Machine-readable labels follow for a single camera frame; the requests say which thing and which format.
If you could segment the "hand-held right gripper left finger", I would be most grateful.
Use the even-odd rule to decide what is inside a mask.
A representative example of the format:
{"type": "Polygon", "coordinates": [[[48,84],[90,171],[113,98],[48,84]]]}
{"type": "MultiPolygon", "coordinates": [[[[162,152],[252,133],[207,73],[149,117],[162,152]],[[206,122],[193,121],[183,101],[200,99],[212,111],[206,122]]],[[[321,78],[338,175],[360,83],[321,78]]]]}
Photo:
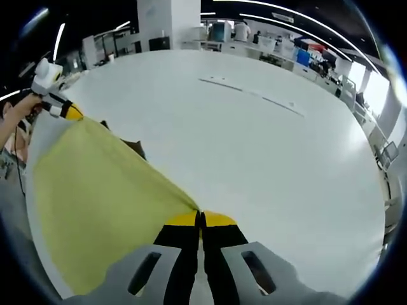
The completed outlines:
{"type": "Polygon", "coordinates": [[[153,244],[112,264],[97,288],[62,303],[188,304],[197,273],[199,224],[199,211],[168,220],[153,244]]]}

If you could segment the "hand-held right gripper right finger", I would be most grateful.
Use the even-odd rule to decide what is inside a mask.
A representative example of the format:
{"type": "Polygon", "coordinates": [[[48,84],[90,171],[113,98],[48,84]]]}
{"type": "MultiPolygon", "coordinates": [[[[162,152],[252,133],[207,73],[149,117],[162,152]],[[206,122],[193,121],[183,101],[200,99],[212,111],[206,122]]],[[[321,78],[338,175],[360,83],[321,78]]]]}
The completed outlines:
{"type": "Polygon", "coordinates": [[[298,278],[295,267],[258,241],[249,242],[230,217],[201,214],[204,269],[215,304],[346,304],[298,278]]]}

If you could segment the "person's left hand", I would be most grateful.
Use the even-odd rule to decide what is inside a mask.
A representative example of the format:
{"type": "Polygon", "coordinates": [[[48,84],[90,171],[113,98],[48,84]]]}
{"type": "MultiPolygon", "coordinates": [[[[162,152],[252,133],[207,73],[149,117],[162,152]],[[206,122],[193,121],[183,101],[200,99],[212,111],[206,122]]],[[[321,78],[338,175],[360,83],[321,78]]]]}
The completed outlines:
{"type": "Polygon", "coordinates": [[[41,107],[42,98],[33,93],[28,94],[21,101],[19,101],[10,111],[10,116],[17,122],[23,120],[33,110],[41,107]]]}

